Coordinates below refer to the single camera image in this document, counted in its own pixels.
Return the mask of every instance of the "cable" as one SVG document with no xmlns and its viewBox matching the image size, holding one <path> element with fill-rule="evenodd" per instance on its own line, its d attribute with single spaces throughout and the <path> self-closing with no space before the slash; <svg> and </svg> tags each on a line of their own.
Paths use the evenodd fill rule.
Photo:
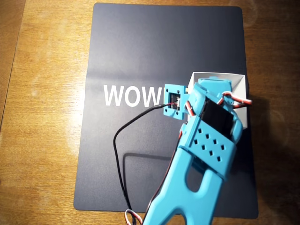
<svg viewBox="0 0 300 225">
<path fill-rule="evenodd" d="M 145 212 L 145 216 L 144 216 L 143 221 L 145 221 L 145 218 L 146 218 L 146 216 L 147 216 L 147 213 L 148 213 L 148 211 L 149 211 L 149 208 L 150 208 L 150 206 L 151 206 L 151 203 L 152 203 L 153 200 L 156 198 L 156 196 L 158 195 L 158 193 L 159 193 L 161 187 L 163 186 L 163 184 L 164 184 L 164 182 L 165 182 L 165 179 L 166 179 L 166 177 L 167 177 L 167 175 L 168 175 L 168 173 L 169 173 L 169 170 L 170 170 L 172 161 L 173 161 L 173 159 L 174 159 L 174 156 L 175 156 L 175 153 L 176 153 L 176 150 L 177 150 L 177 147 L 178 147 L 178 144 L 179 144 L 179 141 L 180 141 L 181 136 L 182 136 L 182 131 L 180 131 L 179 138 L 178 138 L 178 141 L 177 141 L 177 144 L 176 144 L 176 148 L 175 148 L 175 150 L 174 150 L 174 152 L 173 152 L 173 154 L 172 154 L 170 163 L 169 163 L 168 168 L 167 168 L 167 170 L 166 170 L 166 172 L 165 172 L 165 176 L 164 176 L 163 180 L 161 181 L 160 185 L 158 186 L 158 189 L 156 190 L 156 192 L 154 193 L 154 195 L 153 195 L 152 198 L 150 199 L 150 202 L 149 202 L 148 207 L 147 207 L 147 209 L 146 209 L 146 212 Z"/>
<path fill-rule="evenodd" d="M 238 104 L 232 105 L 234 109 L 246 107 L 248 105 L 252 105 L 252 101 L 249 99 L 243 99 L 233 95 L 231 91 L 224 91 L 222 93 L 221 99 L 217 102 L 218 105 L 222 105 L 224 103 L 224 96 L 230 97 L 232 100 L 238 102 Z"/>
<path fill-rule="evenodd" d="M 172 105 L 172 104 L 175 104 L 175 103 L 168 103 L 168 104 L 160 104 L 160 105 L 154 105 L 152 107 L 150 107 L 149 109 L 145 110 L 144 112 L 142 112 L 141 114 L 137 115 L 136 117 L 134 117 L 132 120 L 130 120 L 129 122 L 127 122 L 125 125 L 123 125 L 117 132 L 116 134 L 114 135 L 113 137 L 113 149 L 114 149 L 114 153 L 115 153 L 115 156 L 116 156 L 116 163 L 117 163 L 117 169 L 118 169 L 118 176 L 119 176 L 119 180 L 120 180 L 120 185 L 121 185 L 121 188 L 122 188 L 122 192 L 123 192 L 123 195 L 125 197 L 125 200 L 126 200 L 126 203 L 127 203 L 127 206 L 130 210 L 132 210 L 132 207 L 131 207 L 131 204 L 130 204 L 130 200 L 129 200 L 129 197 L 128 197 L 128 193 L 127 193 L 127 190 L 124 188 L 124 183 L 123 183 L 123 180 L 122 180 L 122 175 L 121 175 L 121 170 L 120 170 L 120 163 L 119 163 L 119 157 L 118 157 L 118 151 L 117 151 L 117 146 L 116 146 L 116 139 L 117 139 L 117 136 L 118 134 L 123 130 L 125 129 L 126 127 L 128 127 L 130 124 L 132 124 L 134 121 L 136 121 L 137 119 L 141 118 L 142 116 L 146 115 L 147 113 L 150 113 L 151 111 L 155 110 L 155 109 L 161 109 L 165 106 L 168 106 L 168 105 Z M 135 220 L 135 217 L 133 217 L 133 225 L 136 224 L 136 220 Z"/>
<path fill-rule="evenodd" d="M 192 108 L 192 106 L 191 106 L 191 103 L 190 103 L 189 101 L 187 101 L 187 102 L 185 103 L 185 108 L 187 109 L 188 114 L 189 114 L 190 116 L 195 116 L 195 112 L 194 112 L 194 110 L 193 110 L 193 108 Z"/>
<path fill-rule="evenodd" d="M 135 217 L 139 223 L 142 225 L 143 224 L 143 220 L 142 218 L 136 213 L 134 212 L 133 210 L 126 210 L 125 213 L 124 213 L 124 217 L 125 217 L 125 221 L 126 221 L 126 224 L 127 225 L 131 225 L 130 221 L 128 220 L 128 217 L 127 217 L 127 213 L 130 213 L 132 217 Z"/>
</svg>

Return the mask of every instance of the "blue robotic arm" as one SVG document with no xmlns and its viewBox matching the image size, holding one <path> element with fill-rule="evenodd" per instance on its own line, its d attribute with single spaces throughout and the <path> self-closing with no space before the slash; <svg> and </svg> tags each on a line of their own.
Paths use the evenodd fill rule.
<svg viewBox="0 0 300 225">
<path fill-rule="evenodd" d="M 233 110 L 231 81 L 199 79 L 190 94 L 185 86 L 165 85 L 164 115 L 189 120 L 180 129 L 180 140 L 160 193 L 151 203 L 143 225 L 166 224 L 182 214 L 188 225 L 210 225 L 223 182 L 227 179 L 242 123 Z M 203 173 L 199 190 L 187 186 L 191 167 Z"/>
</svg>

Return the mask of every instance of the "white paper box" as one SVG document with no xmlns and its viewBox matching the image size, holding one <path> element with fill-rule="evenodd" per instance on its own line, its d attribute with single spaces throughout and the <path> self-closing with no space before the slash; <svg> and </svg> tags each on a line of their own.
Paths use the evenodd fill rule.
<svg viewBox="0 0 300 225">
<path fill-rule="evenodd" d="M 231 80 L 232 93 L 240 98 L 246 98 L 246 82 L 245 75 L 240 74 L 226 74 L 226 73 L 207 73 L 207 72 L 193 72 L 192 77 L 188 84 L 188 93 L 193 90 L 194 84 L 198 82 L 199 78 L 209 78 L 211 76 L 218 77 L 220 79 Z M 248 127 L 247 120 L 247 108 L 234 109 L 237 113 L 240 121 L 243 124 L 243 128 Z"/>
</svg>

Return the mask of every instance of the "dark gray mat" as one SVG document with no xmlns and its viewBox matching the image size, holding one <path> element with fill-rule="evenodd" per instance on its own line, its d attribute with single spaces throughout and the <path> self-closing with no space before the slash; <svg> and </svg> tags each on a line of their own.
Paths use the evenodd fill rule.
<svg viewBox="0 0 300 225">
<path fill-rule="evenodd" d="M 94 6 L 82 134 L 74 207 L 78 210 L 124 211 L 113 136 L 144 111 L 165 83 L 188 85 L 194 71 L 245 74 L 242 12 L 237 7 L 181 7 L 122 4 Z M 120 105 L 108 96 L 116 86 Z M 135 86 L 140 93 L 136 107 Z M 163 102 L 163 89 L 160 102 Z M 120 133 L 117 147 L 135 211 L 145 211 L 175 148 L 182 121 L 156 110 Z M 199 181 L 189 176 L 192 186 Z M 215 216 L 256 218 L 258 214 L 250 127 L 238 145 L 230 178 L 223 186 Z"/>
</svg>

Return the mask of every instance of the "table surface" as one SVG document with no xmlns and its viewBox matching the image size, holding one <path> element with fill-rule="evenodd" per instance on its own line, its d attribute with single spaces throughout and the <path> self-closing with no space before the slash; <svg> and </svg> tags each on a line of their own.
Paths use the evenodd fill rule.
<svg viewBox="0 0 300 225">
<path fill-rule="evenodd" d="M 2 225 L 124 224 L 123 213 L 76 211 L 73 207 L 95 2 L 0 3 L 1 113 L 5 103 L 0 131 Z M 254 102 L 251 126 L 259 217 L 215 218 L 213 224 L 300 224 L 300 2 L 138 3 L 242 8 L 250 98 Z M 170 224 L 184 221 L 176 216 Z"/>
</svg>

